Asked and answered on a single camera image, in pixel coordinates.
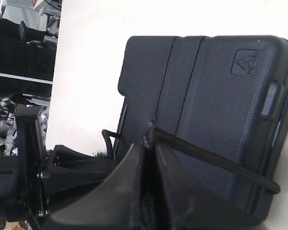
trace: black strap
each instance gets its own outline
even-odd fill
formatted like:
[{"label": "black strap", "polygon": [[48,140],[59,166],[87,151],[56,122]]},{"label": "black strap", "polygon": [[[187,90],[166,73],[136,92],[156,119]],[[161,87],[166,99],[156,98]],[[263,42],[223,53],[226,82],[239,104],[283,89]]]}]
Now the black strap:
[{"label": "black strap", "polygon": [[270,192],[273,194],[278,194],[280,192],[280,186],[271,179],[244,168],[235,162],[217,155],[216,153],[209,152],[183,139],[171,135],[159,128],[151,127],[142,137],[142,146],[147,150],[154,151],[157,143],[167,144],[173,149],[183,152],[186,155],[251,179],[257,184],[270,190]]},{"label": "black strap", "polygon": [[113,159],[113,158],[114,158],[113,146],[112,146],[112,141],[111,141],[110,137],[120,138],[120,134],[111,132],[111,131],[106,130],[106,129],[103,129],[103,130],[101,131],[101,134],[102,134],[102,137],[104,138],[105,143],[106,143],[106,147],[107,147],[107,157]]}]

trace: white wall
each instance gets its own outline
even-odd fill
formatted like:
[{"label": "white wall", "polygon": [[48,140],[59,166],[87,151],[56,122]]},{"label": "white wall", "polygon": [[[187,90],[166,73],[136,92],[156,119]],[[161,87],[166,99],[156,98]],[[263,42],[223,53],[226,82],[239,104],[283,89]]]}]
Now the white wall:
[{"label": "white wall", "polygon": [[39,28],[39,13],[33,10],[7,6],[3,17],[15,23],[24,21],[28,27],[33,29]]}]

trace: black bag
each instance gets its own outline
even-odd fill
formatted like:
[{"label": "black bag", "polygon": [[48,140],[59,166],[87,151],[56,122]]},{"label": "black bag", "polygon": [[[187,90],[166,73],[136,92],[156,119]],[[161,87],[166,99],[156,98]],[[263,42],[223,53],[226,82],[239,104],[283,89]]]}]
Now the black bag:
[{"label": "black bag", "polygon": [[119,92],[120,165],[52,224],[217,230],[266,218],[288,131],[287,40],[132,37]]}]

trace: black hard case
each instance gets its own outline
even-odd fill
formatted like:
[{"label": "black hard case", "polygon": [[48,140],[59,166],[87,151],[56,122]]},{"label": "black hard case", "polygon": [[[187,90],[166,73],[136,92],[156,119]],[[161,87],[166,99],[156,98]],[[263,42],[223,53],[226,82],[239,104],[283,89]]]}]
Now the black hard case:
[{"label": "black hard case", "polygon": [[[273,177],[288,131],[288,41],[275,36],[138,36],[119,81],[121,160],[151,126]],[[177,152],[214,194],[258,219],[273,195]]]}]

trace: embossed logo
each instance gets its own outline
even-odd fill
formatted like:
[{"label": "embossed logo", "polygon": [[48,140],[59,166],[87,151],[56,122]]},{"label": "embossed logo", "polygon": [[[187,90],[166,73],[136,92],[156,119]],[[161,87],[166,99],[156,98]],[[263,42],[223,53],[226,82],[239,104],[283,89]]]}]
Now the embossed logo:
[{"label": "embossed logo", "polygon": [[232,67],[232,73],[252,76],[254,74],[259,52],[257,50],[238,50]]}]

